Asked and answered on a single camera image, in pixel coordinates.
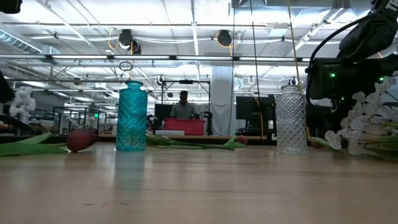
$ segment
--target computer monitor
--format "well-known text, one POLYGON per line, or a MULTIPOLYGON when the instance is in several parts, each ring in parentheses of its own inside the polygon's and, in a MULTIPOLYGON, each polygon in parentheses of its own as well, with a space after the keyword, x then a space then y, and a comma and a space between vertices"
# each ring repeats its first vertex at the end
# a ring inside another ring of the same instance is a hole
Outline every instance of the computer monitor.
POLYGON ((236 119, 259 119, 260 110, 264 120, 274 119, 274 95, 268 97, 261 97, 257 99, 260 107, 253 96, 237 96, 236 97, 236 119))
POLYGON ((173 105, 155 104, 155 117, 159 121, 169 118, 172 113, 173 105))

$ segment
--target red box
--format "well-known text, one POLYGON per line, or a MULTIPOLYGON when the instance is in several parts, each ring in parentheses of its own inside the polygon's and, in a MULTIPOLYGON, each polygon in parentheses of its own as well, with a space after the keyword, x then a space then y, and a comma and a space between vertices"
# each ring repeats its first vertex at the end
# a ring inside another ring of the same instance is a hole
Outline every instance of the red box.
POLYGON ((204 120, 193 119, 164 119, 164 129, 171 131, 184 131, 184 135, 205 135, 205 122, 204 120))

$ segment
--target fluorescent light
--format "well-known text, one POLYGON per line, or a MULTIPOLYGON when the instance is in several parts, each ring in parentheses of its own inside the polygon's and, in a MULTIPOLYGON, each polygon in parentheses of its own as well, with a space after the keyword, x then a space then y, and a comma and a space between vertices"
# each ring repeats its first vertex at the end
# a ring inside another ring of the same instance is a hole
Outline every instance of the fluorescent light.
POLYGON ((86 92, 112 92, 113 90, 83 90, 86 92))
POLYGON ((49 91, 57 91, 57 92, 60 92, 60 91, 79 91, 79 90, 49 90, 49 91))
MULTIPOLYGON (((254 61, 255 57, 240 57, 241 61, 254 61)), ((277 58, 277 57, 258 57, 257 61, 271 61, 271 62, 294 62, 294 58, 277 58)))
POLYGON ((117 55, 114 56, 115 59, 119 60, 167 60, 170 59, 169 56, 150 56, 150 55, 117 55))
POLYGON ((107 59, 105 55, 53 55, 54 59, 107 59))
POLYGON ((85 97, 75 97, 76 100, 84 101, 84 102, 90 102, 93 101, 90 98, 85 98, 85 97))
POLYGON ((32 86, 36 86, 36 87, 41 87, 41 88, 47 87, 47 85, 44 85, 43 83, 39 83, 39 82, 25 81, 23 83, 32 85, 32 86))
POLYGON ((177 60, 232 60, 232 57, 177 56, 177 60))
POLYGON ((21 58, 21 59, 46 59, 44 55, 0 55, 0 58, 9 58, 9 59, 16 59, 16 58, 21 58))
POLYGON ((59 93, 59 92, 54 92, 54 93, 57 94, 58 96, 69 97, 68 95, 63 94, 63 93, 59 93))

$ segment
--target textured glass vase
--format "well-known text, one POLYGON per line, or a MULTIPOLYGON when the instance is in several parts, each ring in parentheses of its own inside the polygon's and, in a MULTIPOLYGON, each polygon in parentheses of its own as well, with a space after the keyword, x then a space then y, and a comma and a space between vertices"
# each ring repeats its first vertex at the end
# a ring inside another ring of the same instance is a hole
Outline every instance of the textured glass vase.
POLYGON ((296 85, 282 87, 276 98, 277 149, 284 154, 306 154, 305 96, 296 85))
POLYGON ((116 150, 143 151, 146 143, 148 96, 141 82, 127 81, 120 91, 116 150))

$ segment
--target man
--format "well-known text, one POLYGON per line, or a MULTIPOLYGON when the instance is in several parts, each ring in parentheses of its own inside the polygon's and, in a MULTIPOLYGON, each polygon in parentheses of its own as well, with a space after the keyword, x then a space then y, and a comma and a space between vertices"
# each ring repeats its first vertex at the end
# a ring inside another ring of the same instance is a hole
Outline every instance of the man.
POLYGON ((173 105, 172 113, 170 115, 171 118, 177 119, 189 119, 191 115, 198 118, 198 113, 193 104, 188 103, 188 92, 181 91, 180 93, 180 102, 173 105))

